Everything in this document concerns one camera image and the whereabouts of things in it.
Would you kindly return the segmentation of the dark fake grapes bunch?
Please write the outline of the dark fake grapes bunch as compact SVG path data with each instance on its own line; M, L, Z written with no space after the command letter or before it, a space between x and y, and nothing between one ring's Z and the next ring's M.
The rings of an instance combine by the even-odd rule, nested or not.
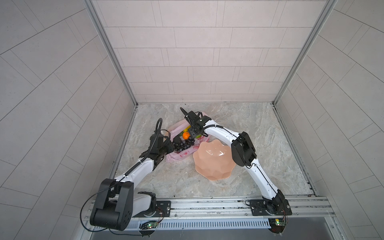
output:
M183 138L181 138L181 139L183 140L183 143L180 144L180 145L175 145L175 144L172 143L173 144L174 152L176 152L176 153L180 153L180 152L182 152L184 150L187 150L187 149L193 147L194 144L195 144L195 139L194 138L189 138L188 140L184 140Z

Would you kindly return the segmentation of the yellow fake lemon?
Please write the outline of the yellow fake lemon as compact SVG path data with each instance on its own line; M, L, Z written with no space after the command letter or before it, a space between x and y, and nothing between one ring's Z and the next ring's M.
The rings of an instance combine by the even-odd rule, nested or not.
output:
M185 128L185 129L183 130L183 132L188 132L190 128L191 128L191 126L188 126L187 128Z

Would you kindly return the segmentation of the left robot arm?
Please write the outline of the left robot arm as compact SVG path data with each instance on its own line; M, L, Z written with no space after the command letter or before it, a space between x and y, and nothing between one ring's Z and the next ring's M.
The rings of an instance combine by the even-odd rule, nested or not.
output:
M150 137L150 147L127 172L102 181L90 216L92 226L123 231L138 214L153 216L157 210L156 194L135 193L136 186L174 151L170 135L161 132Z

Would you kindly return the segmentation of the dark brown fake fruit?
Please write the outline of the dark brown fake fruit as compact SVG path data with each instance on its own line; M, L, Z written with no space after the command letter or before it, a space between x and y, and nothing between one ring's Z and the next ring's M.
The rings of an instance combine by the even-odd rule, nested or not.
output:
M179 136L175 136L173 139L173 144L180 145L183 143L183 140Z

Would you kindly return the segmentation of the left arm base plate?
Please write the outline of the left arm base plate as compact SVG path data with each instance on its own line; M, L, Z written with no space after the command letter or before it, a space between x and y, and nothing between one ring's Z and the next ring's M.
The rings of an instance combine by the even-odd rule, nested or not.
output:
M136 217L143 218L167 218L171 212L171 201L158 201L156 203L155 211L153 213L141 212Z

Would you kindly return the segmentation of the orange fake tangerine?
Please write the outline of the orange fake tangerine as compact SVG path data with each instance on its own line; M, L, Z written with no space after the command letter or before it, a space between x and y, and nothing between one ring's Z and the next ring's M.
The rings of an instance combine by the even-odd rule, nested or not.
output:
M182 137L184 140L188 140L191 137L191 134L189 132L183 132Z

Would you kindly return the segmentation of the aluminium mounting rail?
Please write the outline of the aluminium mounting rail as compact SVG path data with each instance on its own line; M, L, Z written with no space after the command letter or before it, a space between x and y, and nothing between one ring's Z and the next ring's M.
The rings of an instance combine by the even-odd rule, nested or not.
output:
M246 206L246 200L261 200L261 198L184 198L158 199L171 201L171 212L167 218L132 217L131 222L146 222L151 220L169 219L287 219L293 218L322 218L334 217L335 211L326 197L290 196L291 216L253 216L251 208Z

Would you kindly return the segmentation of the white vented grille strip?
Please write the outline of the white vented grille strip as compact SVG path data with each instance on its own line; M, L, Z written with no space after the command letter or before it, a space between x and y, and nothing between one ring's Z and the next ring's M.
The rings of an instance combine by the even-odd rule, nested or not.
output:
M169 219L163 220L154 229L159 231L176 230L231 230L231 229L271 229L268 219Z

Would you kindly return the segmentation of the pink plastic bag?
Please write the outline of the pink plastic bag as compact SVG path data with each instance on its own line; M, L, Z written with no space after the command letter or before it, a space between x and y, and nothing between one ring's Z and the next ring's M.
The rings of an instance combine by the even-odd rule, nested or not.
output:
M171 126L171 142L174 151L166 156L167 163L179 162L196 152L202 142L209 142L210 136L196 135L190 130L187 120L181 120Z

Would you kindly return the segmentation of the pink scalloped bowl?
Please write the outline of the pink scalloped bowl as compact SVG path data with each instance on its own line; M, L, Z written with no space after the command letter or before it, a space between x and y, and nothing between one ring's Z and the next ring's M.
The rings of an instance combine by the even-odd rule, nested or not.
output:
M217 139L201 143L193 158L196 171L210 181L229 178L236 166L231 147Z

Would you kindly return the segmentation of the circuit board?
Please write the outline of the circuit board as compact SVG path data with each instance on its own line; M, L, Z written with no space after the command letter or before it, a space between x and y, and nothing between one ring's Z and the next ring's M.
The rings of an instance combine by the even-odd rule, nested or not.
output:
M286 221L283 219L269 219L269 224L271 226L269 231L274 234L282 234L286 227Z
M142 231L152 230L152 229L155 229L158 226L158 224L159 224L159 222L157 222L157 221L145 222L140 226L140 230L142 230Z

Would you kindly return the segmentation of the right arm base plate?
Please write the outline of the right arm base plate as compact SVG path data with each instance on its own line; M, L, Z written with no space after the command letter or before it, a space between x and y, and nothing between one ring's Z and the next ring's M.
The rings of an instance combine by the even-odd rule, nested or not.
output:
M292 210L287 199L280 203L270 200L249 200L246 205L251 208L253 216L291 216Z

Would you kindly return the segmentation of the right circuit board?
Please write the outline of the right circuit board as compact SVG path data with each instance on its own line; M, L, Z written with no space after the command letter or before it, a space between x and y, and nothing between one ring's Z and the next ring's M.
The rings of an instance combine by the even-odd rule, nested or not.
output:
M274 234L282 234L286 227L286 221L283 219L269 219L269 224L271 226L269 231Z

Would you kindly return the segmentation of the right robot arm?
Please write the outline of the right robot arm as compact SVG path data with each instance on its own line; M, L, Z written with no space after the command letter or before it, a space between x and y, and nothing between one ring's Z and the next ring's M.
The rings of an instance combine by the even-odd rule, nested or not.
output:
M245 201L246 206L250 207L255 215L266 214L286 217L292 214L288 200L262 168L248 133L231 131L200 112L187 112L183 108L180 110L194 134L205 137L211 135L230 146L233 161L238 166L247 169L262 193L261 200Z

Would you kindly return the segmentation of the left circuit board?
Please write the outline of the left circuit board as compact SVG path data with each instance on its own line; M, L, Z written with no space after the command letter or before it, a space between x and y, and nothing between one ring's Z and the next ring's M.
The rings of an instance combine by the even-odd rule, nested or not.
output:
M142 230L142 231L152 230L152 229L155 229L158 226L158 224L159 224L159 222L157 222L157 221L145 222L140 226L140 230Z

